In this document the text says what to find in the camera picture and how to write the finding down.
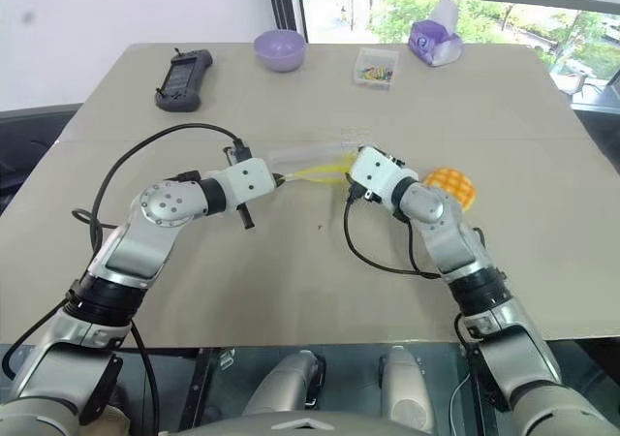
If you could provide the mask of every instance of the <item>yellow sponge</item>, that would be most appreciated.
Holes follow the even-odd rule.
[[[424,179],[427,186],[440,187],[451,194],[463,207],[468,210],[476,199],[476,189],[469,177],[459,170],[452,168],[438,168]]]

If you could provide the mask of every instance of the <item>purple tissue box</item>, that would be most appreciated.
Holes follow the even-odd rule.
[[[429,66],[437,66],[437,64],[442,64],[442,60],[436,59],[436,55],[440,54],[447,45],[451,45],[446,43],[453,41],[459,45],[463,44],[461,38],[455,33],[449,35],[444,26],[430,19],[425,19],[415,22],[411,27],[411,35],[407,45],[424,63]]]

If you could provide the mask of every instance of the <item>yellow object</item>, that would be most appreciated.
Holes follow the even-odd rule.
[[[311,182],[321,182],[323,184],[338,184],[345,182],[345,174],[351,170],[351,166],[356,160],[355,153],[347,153],[342,155],[337,163],[329,165],[318,165],[317,167],[306,168],[287,174],[287,181],[295,179],[304,179]]]
[[[463,211],[468,210],[476,199],[476,189],[472,181],[459,170],[439,168],[424,179],[424,184],[440,187],[451,194],[461,204]]]

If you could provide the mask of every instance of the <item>beige tabletop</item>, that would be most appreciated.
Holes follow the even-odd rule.
[[[484,228],[547,339],[620,334],[616,299],[620,179],[591,142],[533,50],[467,46],[429,69],[405,47],[389,92],[352,82],[358,46],[310,46],[296,72],[273,74],[250,45],[208,47],[202,106],[155,108],[171,46],[131,47],[80,109],[0,218],[0,342],[12,342],[83,272],[89,207],[110,165],[137,140],[203,121],[233,130],[256,156],[342,140],[374,141],[425,175],[465,171],[479,194],[467,220]],[[181,132],[155,142],[112,181],[103,221],[180,171],[218,170],[225,138]],[[441,281],[391,275],[351,255],[344,185],[292,182],[236,214],[188,226],[137,323],[150,347],[454,340],[457,311]],[[406,231],[378,205],[356,203],[352,237],[380,263],[407,266]],[[418,250],[427,266],[423,251]]]

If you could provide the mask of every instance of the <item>tree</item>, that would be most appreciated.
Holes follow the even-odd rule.
[[[534,51],[549,70],[551,66],[553,66],[553,55],[551,53],[546,53],[542,47],[534,47]]]
[[[353,31],[353,29],[355,27],[356,6],[355,6],[355,0],[349,0],[349,2],[350,2],[349,3],[349,8],[351,9],[351,17],[350,17],[350,21],[349,21],[349,27]]]
[[[504,11],[504,19],[502,19],[502,31],[506,29],[506,23],[508,22],[508,18],[510,17],[512,10],[516,7],[516,3],[509,3],[506,5],[506,10]]]
[[[437,0],[383,0],[370,30],[384,44],[398,44],[409,37],[411,25],[426,19]]]
[[[551,31],[553,38],[558,41],[554,65],[570,57],[583,44],[597,41],[605,31],[602,17],[598,13],[578,11],[573,21],[567,21],[563,14],[555,15],[554,18],[563,22],[561,27]]]
[[[438,0],[384,0],[382,9],[373,17],[370,30],[382,43],[398,44],[409,37],[416,21],[427,19]],[[456,32],[464,42],[501,42],[493,15],[501,12],[500,4],[477,0],[455,0],[459,17]]]
[[[585,44],[574,52],[573,57],[592,68],[601,79],[611,79],[620,66],[620,49],[605,42]]]

